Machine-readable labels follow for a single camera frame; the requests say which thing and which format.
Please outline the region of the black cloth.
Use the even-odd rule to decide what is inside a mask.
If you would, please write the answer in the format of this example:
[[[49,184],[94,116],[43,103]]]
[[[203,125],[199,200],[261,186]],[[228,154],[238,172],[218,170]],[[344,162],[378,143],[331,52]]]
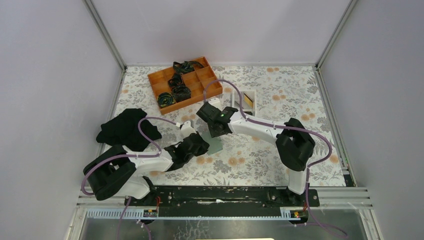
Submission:
[[[131,151],[142,152],[150,142],[139,132],[138,123],[146,116],[147,113],[141,108],[127,108],[118,116],[101,124],[101,131],[95,140],[100,144],[122,145]]]

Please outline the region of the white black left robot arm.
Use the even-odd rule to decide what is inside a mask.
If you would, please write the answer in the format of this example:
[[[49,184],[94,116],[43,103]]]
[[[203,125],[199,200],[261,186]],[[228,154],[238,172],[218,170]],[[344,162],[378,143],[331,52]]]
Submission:
[[[165,147],[161,152],[139,152],[129,154],[121,145],[114,145],[83,169],[84,187],[88,184],[98,201],[115,195],[126,195],[148,206],[155,200],[153,184],[137,174],[145,172],[171,172],[182,168],[193,157],[204,155],[209,150],[199,133],[191,133],[182,141]]]

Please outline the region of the white plastic card box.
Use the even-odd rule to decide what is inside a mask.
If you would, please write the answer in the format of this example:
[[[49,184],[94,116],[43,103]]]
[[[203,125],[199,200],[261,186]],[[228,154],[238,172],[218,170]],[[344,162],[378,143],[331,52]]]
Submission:
[[[231,97],[231,107],[243,110],[247,115],[255,116],[256,115],[256,90],[254,89],[241,89],[239,90],[241,97],[236,90],[233,91]]]

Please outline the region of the green leather card holder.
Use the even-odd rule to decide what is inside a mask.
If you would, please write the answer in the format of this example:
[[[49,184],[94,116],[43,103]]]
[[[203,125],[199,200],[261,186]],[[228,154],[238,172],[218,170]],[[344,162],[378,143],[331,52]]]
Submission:
[[[211,156],[223,150],[223,143],[220,137],[212,137],[209,132],[201,134],[202,139],[209,144],[206,154]]]

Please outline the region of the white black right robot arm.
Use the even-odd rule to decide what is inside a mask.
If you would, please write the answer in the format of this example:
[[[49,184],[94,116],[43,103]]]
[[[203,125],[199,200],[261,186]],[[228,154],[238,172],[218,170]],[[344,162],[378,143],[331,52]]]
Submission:
[[[287,201],[301,205],[307,194],[307,164],[316,146],[311,135],[299,120],[290,118],[284,125],[226,106],[224,109],[205,102],[196,113],[208,126],[211,137],[243,134],[274,145],[282,164],[289,169]]]

